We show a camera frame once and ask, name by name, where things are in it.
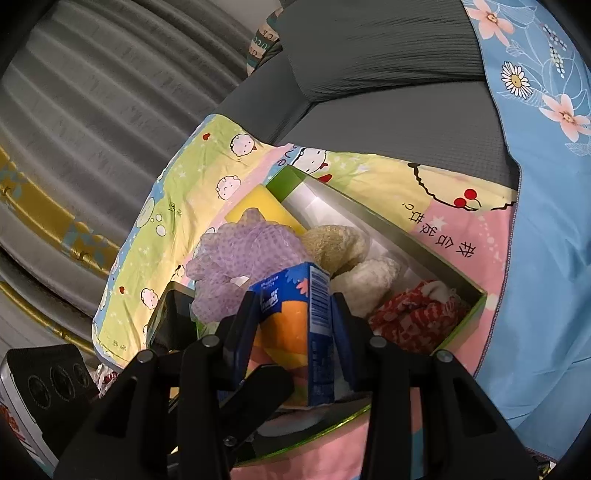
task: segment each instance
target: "blue fabric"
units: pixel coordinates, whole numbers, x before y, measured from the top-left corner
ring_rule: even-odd
[[[590,72],[535,0],[464,5],[521,168],[506,289],[477,381],[527,446],[559,458],[590,411],[569,398],[590,368]]]

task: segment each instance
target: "metal screw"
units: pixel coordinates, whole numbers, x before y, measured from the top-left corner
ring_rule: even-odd
[[[203,337],[201,339],[201,343],[207,347],[217,346],[217,344],[219,342],[220,342],[220,339],[216,335],[206,335],[205,337]]]
[[[238,443],[238,440],[236,440],[236,437],[233,437],[232,435],[228,435],[223,440],[223,444],[228,448],[235,447],[237,443]]]
[[[388,341],[384,337],[375,335],[371,338],[369,344],[374,348],[384,348],[388,344]]]
[[[154,358],[154,352],[152,350],[142,350],[138,353],[138,362],[141,364],[147,364]]]
[[[437,360],[443,362],[444,364],[448,364],[453,360],[453,355],[448,352],[447,350],[439,350],[436,353]]]

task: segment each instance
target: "camera lens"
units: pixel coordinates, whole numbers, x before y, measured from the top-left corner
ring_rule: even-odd
[[[29,377],[28,386],[35,403],[45,410],[48,409],[51,404],[51,397],[45,383],[39,377],[32,375]]]
[[[88,374],[86,369],[81,367],[79,364],[74,364],[74,378],[83,387],[88,387]]]
[[[61,398],[66,401],[74,399],[74,395],[76,395],[74,385],[72,385],[72,380],[70,380],[70,377],[62,367],[51,367],[49,376],[51,383],[53,383],[53,388],[56,389],[57,394]]]

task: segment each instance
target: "red patterned fabric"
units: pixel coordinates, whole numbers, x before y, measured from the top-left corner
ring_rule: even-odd
[[[446,303],[423,292],[432,282],[422,281],[384,303],[369,318],[374,333],[409,352],[432,353],[466,314],[463,302],[450,294]]]

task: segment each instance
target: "grey curtain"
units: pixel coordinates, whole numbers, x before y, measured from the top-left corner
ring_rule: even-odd
[[[3,281],[89,338],[109,259],[169,159],[245,77],[250,37],[207,0],[58,2],[0,81],[13,162],[0,165]]]

